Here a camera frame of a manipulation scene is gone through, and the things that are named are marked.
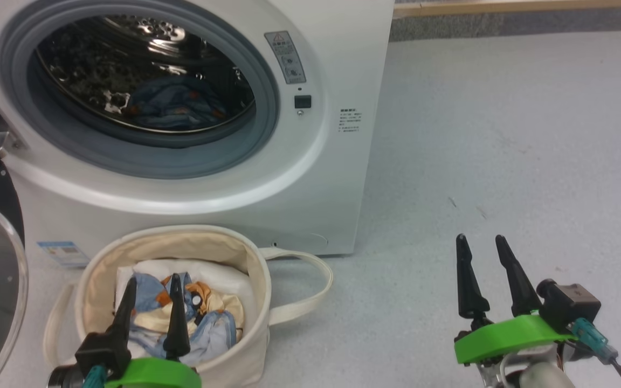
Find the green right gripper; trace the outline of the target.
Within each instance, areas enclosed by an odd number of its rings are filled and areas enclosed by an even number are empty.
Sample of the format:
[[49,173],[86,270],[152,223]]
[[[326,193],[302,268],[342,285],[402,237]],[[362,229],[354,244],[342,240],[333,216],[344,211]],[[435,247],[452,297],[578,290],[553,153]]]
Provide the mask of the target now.
[[[515,318],[460,332],[454,342],[457,363],[474,365],[485,387],[574,387],[564,372],[559,347],[571,336],[557,333],[539,315],[530,315],[542,307],[540,298],[507,238],[497,235],[495,244],[507,271]],[[490,306],[481,294],[464,234],[456,237],[456,269],[459,316],[486,324]]]

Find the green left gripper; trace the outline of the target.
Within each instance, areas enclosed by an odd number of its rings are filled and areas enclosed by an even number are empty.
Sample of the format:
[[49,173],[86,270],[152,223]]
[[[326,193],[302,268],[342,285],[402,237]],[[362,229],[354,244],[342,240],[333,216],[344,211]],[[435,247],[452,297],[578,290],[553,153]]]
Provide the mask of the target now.
[[[187,312],[183,300],[183,284],[178,273],[173,273],[170,285],[172,309],[169,328],[163,341],[166,359],[132,359],[121,378],[109,380],[105,387],[202,387],[202,379],[195,369],[178,363],[190,352]],[[136,279],[128,280],[114,319],[108,327],[108,337],[114,351],[127,350],[132,312],[136,301]]]

